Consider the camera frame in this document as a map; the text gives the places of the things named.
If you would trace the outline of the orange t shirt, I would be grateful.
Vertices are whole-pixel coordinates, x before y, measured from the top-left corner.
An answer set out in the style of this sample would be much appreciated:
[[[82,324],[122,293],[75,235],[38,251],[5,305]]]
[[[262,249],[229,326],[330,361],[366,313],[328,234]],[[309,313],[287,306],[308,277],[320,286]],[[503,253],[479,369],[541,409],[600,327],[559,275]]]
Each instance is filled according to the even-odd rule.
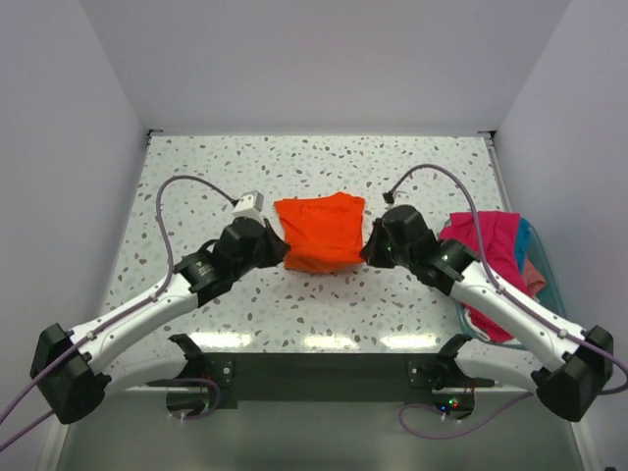
[[[274,203],[289,251],[287,269],[328,274],[363,262],[365,199],[344,192]]]

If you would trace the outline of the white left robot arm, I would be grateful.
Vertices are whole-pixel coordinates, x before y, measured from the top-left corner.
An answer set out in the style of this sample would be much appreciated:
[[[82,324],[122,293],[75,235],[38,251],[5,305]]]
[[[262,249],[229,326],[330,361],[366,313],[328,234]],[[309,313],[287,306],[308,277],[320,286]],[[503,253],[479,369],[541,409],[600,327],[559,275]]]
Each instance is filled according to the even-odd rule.
[[[174,378],[192,385],[202,376],[203,361],[179,345],[134,365],[116,361],[160,327],[228,292],[248,272],[280,265],[288,251],[268,220],[238,217],[218,239],[184,256],[155,291],[72,329],[53,324],[43,330],[30,376],[64,425],[83,419],[112,393],[141,383]]]

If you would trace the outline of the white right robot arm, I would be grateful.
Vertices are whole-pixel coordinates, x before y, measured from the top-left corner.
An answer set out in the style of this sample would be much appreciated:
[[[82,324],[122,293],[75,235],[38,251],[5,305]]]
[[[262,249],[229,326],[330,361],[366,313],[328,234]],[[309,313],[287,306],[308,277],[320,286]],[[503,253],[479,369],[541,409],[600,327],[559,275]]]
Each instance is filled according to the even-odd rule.
[[[522,349],[458,334],[438,352],[432,386],[492,380],[534,394],[554,415],[580,421],[612,376],[614,340],[585,330],[524,294],[465,244],[439,240],[421,213],[394,206],[373,222],[360,252],[367,265],[403,267],[417,280],[480,311],[513,335]]]

